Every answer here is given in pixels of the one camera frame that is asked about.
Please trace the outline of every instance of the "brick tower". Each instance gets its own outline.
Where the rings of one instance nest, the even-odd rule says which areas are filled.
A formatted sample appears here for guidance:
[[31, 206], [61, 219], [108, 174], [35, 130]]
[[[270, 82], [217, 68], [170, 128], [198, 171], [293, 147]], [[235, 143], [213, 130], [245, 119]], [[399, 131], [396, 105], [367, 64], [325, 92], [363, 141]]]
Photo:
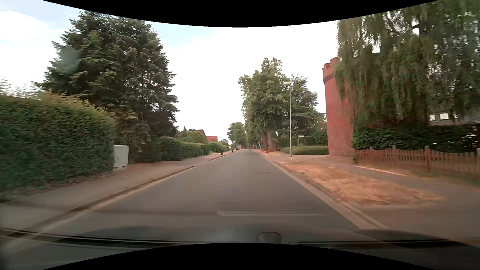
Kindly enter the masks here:
[[344, 99], [342, 102], [336, 87], [335, 68], [339, 62], [340, 59], [335, 57], [322, 68], [327, 109], [328, 153], [331, 156], [352, 157], [351, 108], [348, 100]]

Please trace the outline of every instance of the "cloud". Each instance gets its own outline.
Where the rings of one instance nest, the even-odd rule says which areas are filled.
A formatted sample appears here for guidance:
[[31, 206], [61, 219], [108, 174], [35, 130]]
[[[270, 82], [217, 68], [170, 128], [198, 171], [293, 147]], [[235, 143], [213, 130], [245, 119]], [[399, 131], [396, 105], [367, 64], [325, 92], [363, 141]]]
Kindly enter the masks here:
[[318, 93], [319, 112], [325, 112], [322, 67], [336, 56], [336, 25], [326, 22], [261, 28], [217, 28], [210, 38], [197, 38], [180, 47], [165, 45], [176, 73], [172, 93], [179, 97], [177, 125], [204, 129], [207, 135], [227, 138], [232, 122], [243, 122], [238, 79], [251, 75], [264, 57], [283, 62], [286, 75], [309, 78]]
[[14, 11], [0, 11], [0, 25], [0, 75], [18, 86], [42, 81], [62, 31]]

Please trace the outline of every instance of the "tree trunk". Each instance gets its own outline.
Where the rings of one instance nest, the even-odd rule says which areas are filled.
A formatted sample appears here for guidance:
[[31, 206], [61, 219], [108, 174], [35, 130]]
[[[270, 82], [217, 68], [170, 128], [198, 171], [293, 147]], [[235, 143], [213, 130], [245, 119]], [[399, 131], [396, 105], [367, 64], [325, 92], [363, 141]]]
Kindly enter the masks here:
[[264, 132], [262, 134], [262, 151], [268, 150], [267, 134]]
[[272, 130], [267, 129], [267, 138], [268, 138], [268, 150], [266, 153], [270, 153], [275, 151], [275, 146], [273, 145], [273, 140], [272, 140]]

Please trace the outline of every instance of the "asphalt road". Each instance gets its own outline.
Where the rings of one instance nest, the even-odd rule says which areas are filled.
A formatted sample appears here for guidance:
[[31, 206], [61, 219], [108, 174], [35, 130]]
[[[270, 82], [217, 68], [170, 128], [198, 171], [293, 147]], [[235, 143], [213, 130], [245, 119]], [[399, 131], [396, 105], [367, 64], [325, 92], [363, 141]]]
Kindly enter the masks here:
[[[301, 233], [328, 228], [357, 229], [254, 150], [239, 150], [111, 202], [49, 233], [223, 242], [241, 241], [242, 234], [249, 232], [256, 237], [258, 230]], [[67, 256], [62, 252], [67, 251], [39, 245], [12, 255], [11, 261], [17, 264], [27, 257]], [[92, 258], [104, 255], [109, 254], [90, 252]]]

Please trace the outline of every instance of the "building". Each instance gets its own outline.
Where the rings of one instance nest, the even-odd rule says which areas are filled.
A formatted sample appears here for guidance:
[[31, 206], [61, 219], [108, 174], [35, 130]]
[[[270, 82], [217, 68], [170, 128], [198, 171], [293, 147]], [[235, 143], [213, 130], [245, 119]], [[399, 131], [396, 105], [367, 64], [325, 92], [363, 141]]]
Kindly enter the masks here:
[[430, 125], [453, 125], [453, 124], [480, 124], [480, 110], [471, 112], [462, 119], [446, 112], [430, 114]]
[[200, 132], [201, 134], [203, 134], [205, 137], [207, 137], [205, 135], [205, 131], [203, 129], [189, 129], [188, 130], [189, 132]]
[[208, 142], [218, 142], [217, 136], [206, 136]]
[[189, 132], [200, 132], [201, 134], [203, 134], [207, 138], [208, 142], [218, 142], [218, 136], [207, 136], [207, 135], [205, 135], [205, 131], [203, 129], [189, 129], [188, 131]]
[[[353, 125], [351, 124], [352, 111], [347, 99], [341, 99], [338, 93], [335, 79], [336, 65], [340, 62], [338, 57], [326, 63], [322, 69], [325, 84], [325, 103], [328, 129], [328, 153], [331, 156], [352, 157]], [[480, 111], [459, 119], [445, 112], [430, 114], [430, 125], [467, 124], [477, 125], [480, 123]], [[396, 123], [385, 119], [376, 119], [369, 123], [372, 128], [385, 128], [394, 126]]]
[[351, 157], [354, 153], [352, 147], [353, 126], [350, 122], [352, 112], [348, 100], [340, 98], [336, 87], [335, 68], [339, 62], [340, 59], [335, 57], [322, 68], [328, 119], [328, 154]]

